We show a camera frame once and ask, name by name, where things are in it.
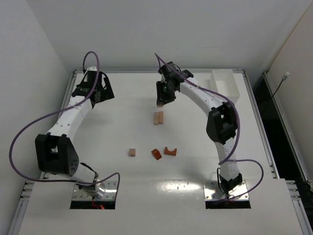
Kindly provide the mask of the white perforated box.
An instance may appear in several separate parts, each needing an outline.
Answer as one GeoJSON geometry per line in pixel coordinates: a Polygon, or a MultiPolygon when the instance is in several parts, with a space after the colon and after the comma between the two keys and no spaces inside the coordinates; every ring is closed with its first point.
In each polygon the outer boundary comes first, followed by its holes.
{"type": "Polygon", "coordinates": [[[229,98],[234,104],[240,97],[232,70],[213,70],[209,78],[209,87],[229,98]]]}

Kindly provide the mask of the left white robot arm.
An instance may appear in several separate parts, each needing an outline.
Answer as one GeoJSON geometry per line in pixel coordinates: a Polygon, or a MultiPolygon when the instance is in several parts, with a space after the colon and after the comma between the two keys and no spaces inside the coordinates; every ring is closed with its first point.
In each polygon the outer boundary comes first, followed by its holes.
{"type": "Polygon", "coordinates": [[[84,71],[82,81],[73,90],[68,110],[46,134],[35,138],[40,171],[73,180],[80,190],[96,194],[98,173],[79,160],[73,140],[86,115],[98,103],[113,99],[114,94],[107,75],[95,67],[84,71]]]}

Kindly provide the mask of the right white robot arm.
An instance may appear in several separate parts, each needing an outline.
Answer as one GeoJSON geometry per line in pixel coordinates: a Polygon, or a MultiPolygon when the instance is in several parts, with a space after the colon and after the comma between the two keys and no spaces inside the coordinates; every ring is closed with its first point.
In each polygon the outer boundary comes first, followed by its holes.
{"type": "Polygon", "coordinates": [[[239,133],[236,111],[230,102],[225,102],[201,88],[196,79],[179,82],[156,82],[157,106],[163,106],[176,99],[178,91],[190,98],[207,116],[206,133],[214,142],[220,166],[220,188],[229,194],[242,183],[242,174],[237,166],[235,149],[239,133]]]}

